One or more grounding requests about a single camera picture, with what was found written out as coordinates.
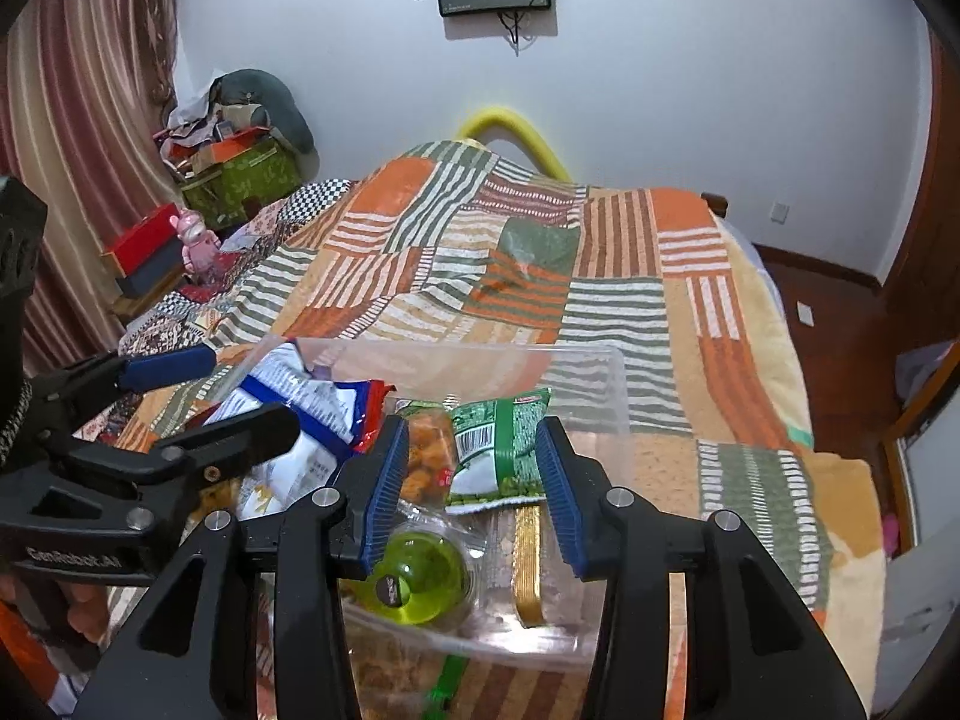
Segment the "curtain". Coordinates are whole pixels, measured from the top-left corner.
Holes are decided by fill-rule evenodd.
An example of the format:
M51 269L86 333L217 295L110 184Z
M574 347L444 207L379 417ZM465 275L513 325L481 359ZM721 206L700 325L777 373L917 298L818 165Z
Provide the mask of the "curtain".
M100 252L179 197L152 142L170 97L172 8L173 0L30 0L0 44L0 172L49 209L27 304L28 372L116 346L122 327L110 305L119 290Z

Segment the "metal screw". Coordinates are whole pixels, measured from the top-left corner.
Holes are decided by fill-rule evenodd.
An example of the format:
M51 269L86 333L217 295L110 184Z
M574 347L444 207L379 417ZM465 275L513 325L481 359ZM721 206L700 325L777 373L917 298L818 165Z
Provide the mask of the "metal screw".
M127 527L134 531L145 531L154 523L154 513L150 509L136 506L127 512Z
M167 463L176 463L177 461L183 460L184 447L182 446L165 446L160 450L160 456L167 461Z
M210 514L203 518L203 523L208 531L222 531L223 528L226 528L227 525L230 524L230 512L225 512L223 509L210 512Z
M736 512L731 512L729 509L720 509L720 511L714 515L713 521L721 531L730 531L731 533L736 531L742 522Z
M333 506L340 499L340 492L336 488L320 488L310 496L314 506Z
M630 506L635 499L637 497L627 488L613 488L607 492L607 503L616 506L618 509Z

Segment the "green snack bag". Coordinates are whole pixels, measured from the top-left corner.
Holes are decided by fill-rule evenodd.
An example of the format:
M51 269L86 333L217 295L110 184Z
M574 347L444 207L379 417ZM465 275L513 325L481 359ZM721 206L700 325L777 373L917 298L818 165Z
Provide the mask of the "green snack bag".
M470 514L546 498L536 469L536 425L546 416L549 389L481 400L451 413L459 461L446 498L449 514Z

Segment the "checkered fabric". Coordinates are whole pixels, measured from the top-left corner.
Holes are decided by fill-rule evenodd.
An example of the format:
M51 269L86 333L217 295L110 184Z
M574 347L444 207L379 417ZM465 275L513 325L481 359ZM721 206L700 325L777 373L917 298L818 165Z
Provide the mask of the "checkered fabric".
M169 293L160 298L160 302L154 306L157 314L163 314L165 317L175 317L176 319L186 319L197 304L190 298L186 298L179 292Z
M304 184L291 194L280 210L278 220L306 223L347 194L353 183L344 178L331 178L320 183Z

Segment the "wooden door frame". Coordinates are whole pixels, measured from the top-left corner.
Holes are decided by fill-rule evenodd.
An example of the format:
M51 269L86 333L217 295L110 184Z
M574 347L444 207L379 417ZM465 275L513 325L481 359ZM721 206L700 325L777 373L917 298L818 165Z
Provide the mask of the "wooden door frame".
M917 509L904 455L906 440L916 435L923 423L935 418L960 386L960 343L954 343L947 356L920 391L907 404L904 413L883 434L881 444L887 460L894 493L896 520L901 533L901 552L917 546Z

